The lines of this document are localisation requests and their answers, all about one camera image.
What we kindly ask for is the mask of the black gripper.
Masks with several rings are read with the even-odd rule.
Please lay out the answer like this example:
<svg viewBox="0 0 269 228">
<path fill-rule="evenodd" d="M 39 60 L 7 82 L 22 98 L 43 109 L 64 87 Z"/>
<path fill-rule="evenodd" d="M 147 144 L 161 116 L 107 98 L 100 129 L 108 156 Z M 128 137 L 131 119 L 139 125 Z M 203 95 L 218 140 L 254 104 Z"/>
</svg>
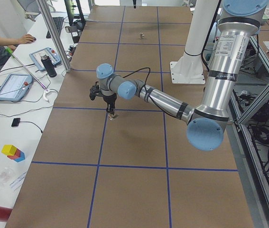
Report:
<svg viewBox="0 0 269 228">
<path fill-rule="evenodd" d="M 106 112 L 108 114 L 115 113 L 115 101 L 117 99 L 117 94 L 113 93 L 112 95 L 103 95 L 103 100 L 107 103 Z"/>
</svg>

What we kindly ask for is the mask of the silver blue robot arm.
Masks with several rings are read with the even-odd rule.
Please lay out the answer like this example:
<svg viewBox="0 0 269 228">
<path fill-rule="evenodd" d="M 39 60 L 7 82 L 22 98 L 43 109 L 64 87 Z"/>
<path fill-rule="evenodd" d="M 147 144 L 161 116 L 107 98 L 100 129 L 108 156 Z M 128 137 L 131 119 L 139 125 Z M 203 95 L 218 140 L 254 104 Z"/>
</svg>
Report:
<svg viewBox="0 0 269 228">
<path fill-rule="evenodd" d="M 183 56 L 171 62 L 173 83 L 205 84 L 201 103 L 191 107 L 145 81 L 114 73 L 110 64 L 97 67 L 97 82 L 90 98 L 101 96 L 107 113 L 114 116 L 117 97 L 137 96 L 167 115 L 187 123 L 188 141 L 197 149 L 220 146 L 229 121 L 227 105 L 244 60 L 250 37 L 258 34 L 267 1 L 199 0 Z"/>
</svg>

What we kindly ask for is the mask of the person's hand on mouse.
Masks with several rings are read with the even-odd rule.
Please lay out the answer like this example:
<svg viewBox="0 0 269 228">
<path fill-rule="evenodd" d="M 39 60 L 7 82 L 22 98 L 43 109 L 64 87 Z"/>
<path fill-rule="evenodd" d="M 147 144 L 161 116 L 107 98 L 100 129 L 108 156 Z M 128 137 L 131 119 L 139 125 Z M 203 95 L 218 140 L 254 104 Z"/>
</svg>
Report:
<svg viewBox="0 0 269 228">
<path fill-rule="evenodd" d="M 18 39 L 18 44 L 29 44 L 36 41 L 36 38 L 30 34 L 25 34 Z"/>
</svg>

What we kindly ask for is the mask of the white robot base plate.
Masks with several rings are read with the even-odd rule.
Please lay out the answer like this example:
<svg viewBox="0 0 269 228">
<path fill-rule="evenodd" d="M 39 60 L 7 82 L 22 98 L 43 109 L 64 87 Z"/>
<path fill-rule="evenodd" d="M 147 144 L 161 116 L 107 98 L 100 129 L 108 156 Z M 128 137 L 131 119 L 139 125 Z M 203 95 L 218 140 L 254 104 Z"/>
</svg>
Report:
<svg viewBox="0 0 269 228">
<path fill-rule="evenodd" d="M 173 84 L 205 84 L 201 61 L 172 61 L 170 62 L 170 73 Z"/>
</svg>

